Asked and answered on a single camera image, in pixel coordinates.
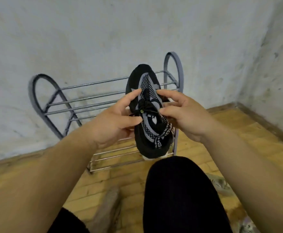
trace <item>floor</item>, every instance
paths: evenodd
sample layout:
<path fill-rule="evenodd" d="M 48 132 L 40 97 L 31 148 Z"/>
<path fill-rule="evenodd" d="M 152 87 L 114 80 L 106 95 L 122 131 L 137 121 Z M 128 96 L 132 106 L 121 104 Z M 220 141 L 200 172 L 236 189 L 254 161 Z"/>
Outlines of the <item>floor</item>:
<path fill-rule="evenodd" d="M 239 109 L 229 109 L 213 114 L 217 120 L 233 129 L 241 138 L 253 146 L 261 155 L 267 157 L 283 169 L 283 143 L 278 138 L 264 129 L 260 124 L 253 121 Z M 120 148 L 127 144 L 121 143 L 111 149 Z M 205 147 L 199 143 L 189 140 L 183 133 L 179 134 L 178 156 L 186 156 L 199 165 L 207 173 L 221 175 L 216 164 Z M 39 160 L 40 154 L 29 158 L 11 159 L 8 163 L 0 164 L 0 187 L 10 178 L 16 176 L 25 167 L 33 165 Z M 138 153 L 120 156 L 95 162 L 95 167 L 110 165 L 113 163 L 133 161 L 140 159 Z M 76 184 L 74 190 L 68 197 L 64 207 L 72 211 L 83 221 L 92 219 L 105 192 L 112 186 L 121 189 L 121 215 L 117 225 L 117 233 L 139 233 L 142 230 L 142 211 L 144 199 L 144 187 L 147 172 L 154 161 L 138 162 L 127 166 L 116 167 L 99 171 L 89 176 L 84 172 Z M 241 208 L 236 197 L 223 197 L 221 201 L 233 218 L 233 212 Z"/>

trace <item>baseboard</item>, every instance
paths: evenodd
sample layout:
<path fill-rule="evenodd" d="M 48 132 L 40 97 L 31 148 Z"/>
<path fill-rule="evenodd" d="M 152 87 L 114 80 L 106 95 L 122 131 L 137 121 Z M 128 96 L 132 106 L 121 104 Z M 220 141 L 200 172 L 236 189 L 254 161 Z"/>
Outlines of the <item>baseboard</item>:
<path fill-rule="evenodd" d="M 225 110 L 228 110 L 228 109 L 235 108 L 235 106 L 236 106 L 235 103 L 229 103 L 229 104 L 226 104 L 226 105 L 221 105 L 221 106 L 209 108 L 209 109 L 207 109 L 207 111 L 209 113 L 217 113 L 217 112 L 220 112 L 220 111 L 225 111 Z M 17 155 L 17 156 L 13 156 L 11 158 L 2 159 L 2 160 L 0 160 L 0 165 L 9 165 L 10 163 L 15 162 L 15 161 L 19 161 L 21 159 L 40 157 L 43 154 L 43 151 L 44 150 L 40 150 L 40 151 L 37 151 L 37 152 L 20 154 L 20 155 Z"/>
<path fill-rule="evenodd" d="M 281 141 L 283 141 L 283 130 L 278 128 L 277 126 L 268 122 L 264 117 L 257 114 L 256 112 L 250 110 L 248 107 L 244 106 L 242 103 L 237 102 L 236 106 L 249 117 L 251 117 L 254 121 L 262 125 L 269 132 L 277 136 Z"/>

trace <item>person's left hand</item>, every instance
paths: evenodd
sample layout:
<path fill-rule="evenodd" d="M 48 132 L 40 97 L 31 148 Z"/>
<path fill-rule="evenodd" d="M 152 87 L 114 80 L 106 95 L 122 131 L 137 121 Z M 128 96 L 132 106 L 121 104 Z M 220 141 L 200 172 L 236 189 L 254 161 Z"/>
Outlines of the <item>person's left hand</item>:
<path fill-rule="evenodd" d="M 141 89 L 122 97 L 116 104 L 97 115 L 95 119 L 82 125 L 80 131 L 90 144 L 98 149 L 106 148 L 116 141 L 134 137 L 133 127 L 142 122 L 141 117 L 130 117 L 126 107 L 141 93 Z"/>

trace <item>person's left arm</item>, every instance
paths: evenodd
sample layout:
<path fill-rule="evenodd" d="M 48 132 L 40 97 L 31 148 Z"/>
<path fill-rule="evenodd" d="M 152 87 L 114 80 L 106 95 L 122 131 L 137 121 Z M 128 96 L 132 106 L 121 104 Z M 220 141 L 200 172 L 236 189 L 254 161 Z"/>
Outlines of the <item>person's left arm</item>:
<path fill-rule="evenodd" d="M 47 232 L 97 149 L 133 137 L 142 121 L 125 109 L 135 90 L 45 151 L 31 167 L 0 189 L 0 232 Z"/>

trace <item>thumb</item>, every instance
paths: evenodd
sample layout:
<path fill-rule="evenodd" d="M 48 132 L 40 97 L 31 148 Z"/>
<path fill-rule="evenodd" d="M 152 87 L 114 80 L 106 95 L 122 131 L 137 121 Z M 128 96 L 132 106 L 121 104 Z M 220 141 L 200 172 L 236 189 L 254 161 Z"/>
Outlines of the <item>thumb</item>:
<path fill-rule="evenodd" d="M 118 127 L 120 129 L 133 127 L 142 122 L 142 117 L 131 117 L 131 116 L 119 116 Z"/>
<path fill-rule="evenodd" d="M 160 109 L 159 112 L 164 116 L 179 119 L 181 116 L 181 107 L 171 105 Z"/>

